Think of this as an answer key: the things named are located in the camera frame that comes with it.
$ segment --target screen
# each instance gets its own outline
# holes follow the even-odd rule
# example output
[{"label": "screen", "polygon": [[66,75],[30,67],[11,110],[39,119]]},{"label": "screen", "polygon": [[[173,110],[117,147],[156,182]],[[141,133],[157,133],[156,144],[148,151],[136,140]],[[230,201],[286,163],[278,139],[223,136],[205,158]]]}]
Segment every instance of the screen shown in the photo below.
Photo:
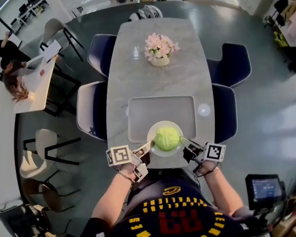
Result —
[{"label": "screen", "polygon": [[277,179],[253,179],[252,185],[255,199],[282,196],[282,189]]}]

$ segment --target white plate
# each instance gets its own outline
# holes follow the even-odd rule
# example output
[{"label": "white plate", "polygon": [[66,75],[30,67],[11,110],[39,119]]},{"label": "white plate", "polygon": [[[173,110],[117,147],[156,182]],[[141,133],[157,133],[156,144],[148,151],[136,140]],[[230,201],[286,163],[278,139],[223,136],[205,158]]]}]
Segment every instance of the white plate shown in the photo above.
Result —
[{"label": "white plate", "polygon": [[[156,134],[157,134],[157,131],[163,127],[170,127],[170,128],[174,128],[175,130],[177,130],[178,132],[178,135],[179,136],[183,136],[183,132],[181,130],[181,128],[171,122],[171,121],[161,121],[161,122],[158,122],[156,124],[154,124],[149,132],[148,132],[148,135],[147,135],[147,142],[148,141],[152,141],[155,137],[156,137]],[[180,150],[183,150],[184,146],[182,144],[179,144],[176,148],[174,148],[173,150],[171,151],[162,151],[160,150],[156,145],[151,149],[151,152],[155,153],[156,155],[158,156],[161,156],[161,157],[169,157],[169,156],[172,156],[172,155],[175,155],[177,152],[179,152]]]}]

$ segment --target chair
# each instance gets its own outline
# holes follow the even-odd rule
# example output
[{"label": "chair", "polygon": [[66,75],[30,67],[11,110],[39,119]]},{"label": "chair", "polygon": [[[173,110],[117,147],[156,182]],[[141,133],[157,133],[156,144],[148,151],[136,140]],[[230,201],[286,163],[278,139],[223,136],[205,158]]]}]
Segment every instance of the chair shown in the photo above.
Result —
[{"label": "chair", "polygon": [[96,34],[87,54],[88,63],[107,78],[116,38],[116,35]]},{"label": "chair", "polygon": [[234,87],[251,74],[247,49],[243,45],[225,43],[222,45],[222,60],[207,58],[211,82]]},{"label": "chair", "polygon": [[215,143],[223,144],[237,133],[237,103],[232,88],[212,84],[215,108]]},{"label": "chair", "polygon": [[[79,162],[57,158],[58,148],[78,142],[80,140],[81,138],[77,138],[63,143],[57,143],[58,135],[55,132],[47,129],[38,130],[36,132],[35,139],[24,140],[23,142],[24,155],[20,166],[20,175],[24,178],[34,177],[47,171],[55,161],[72,165],[80,165]],[[36,143],[37,151],[29,151],[27,149],[27,144],[32,142]],[[35,164],[33,160],[33,154],[37,154],[43,160],[43,163],[40,167]]]},{"label": "chair", "polygon": [[[55,35],[60,32],[62,32],[64,36],[57,38],[57,36]],[[53,41],[56,39],[62,47],[61,51],[63,51],[69,45],[71,45],[74,51],[79,56],[79,58],[81,59],[81,61],[83,61],[81,55],[73,45],[71,38],[73,38],[77,42],[77,44],[79,44],[81,48],[83,48],[82,44],[78,42],[78,40],[68,31],[68,29],[65,27],[64,24],[62,24],[61,21],[59,21],[56,18],[51,18],[44,26],[44,34],[43,34],[42,42],[40,44],[40,48],[44,50],[43,48],[44,46],[48,47],[48,45],[53,43]]]},{"label": "chair", "polygon": [[[79,192],[80,189],[70,192],[65,195],[60,195],[57,189],[49,182],[50,178],[56,175],[60,170],[54,172],[50,177],[44,181],[38,181],[32,178],[27,178],[22,183],[22,190],[24,196],[30,204],[34,206],[36,210],[39,211],[54,211],[54,212],[64,212],[74,207],[74,205],[69,206],[65,209],[62,208],[61,197],[67,197],[69,195]],[[47,207],[38,205],[32,198],[31,195],[42,194]]]},{"label": "chair", "polygon": [[77,105],[78,128],[98,140],[107,142],[107,82],[97,81],[79,88]]}]

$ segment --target paper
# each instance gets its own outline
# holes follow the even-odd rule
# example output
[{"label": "paper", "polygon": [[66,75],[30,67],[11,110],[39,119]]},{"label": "paper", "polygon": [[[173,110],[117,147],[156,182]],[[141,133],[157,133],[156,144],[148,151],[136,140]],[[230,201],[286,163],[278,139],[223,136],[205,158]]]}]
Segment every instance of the paper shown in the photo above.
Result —
[{"label": "paper", "polygon": [[54,40],[53,43],[43,51],[45,61],[50,61],[60,51],[60,49],[61,46],[59,42]]}]

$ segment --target dining table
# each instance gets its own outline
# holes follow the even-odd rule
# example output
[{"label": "dining table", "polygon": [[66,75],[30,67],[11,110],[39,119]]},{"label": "dining table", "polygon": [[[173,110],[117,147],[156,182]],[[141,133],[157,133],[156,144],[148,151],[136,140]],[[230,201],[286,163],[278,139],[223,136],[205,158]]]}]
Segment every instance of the dining table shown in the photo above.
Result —
[{"label": "dining table", "polygon": [[[145,40],[153,33],[168,36],[180,50],[171,53],[164,67],[152,66],[145,57]],[[195,108],[194,142],[214,142],[215,118],[211,77],[204,49],[193,24],[176,18],[154,18],[123,23],[120,26],[108,79],[108,148],[128,145],[135,150],[143,143],[128,138],[128,103],[131,98],[192,96]],[[183,151],[169,157],[150,154],[148,168],[182,168],[188,162]]]}]

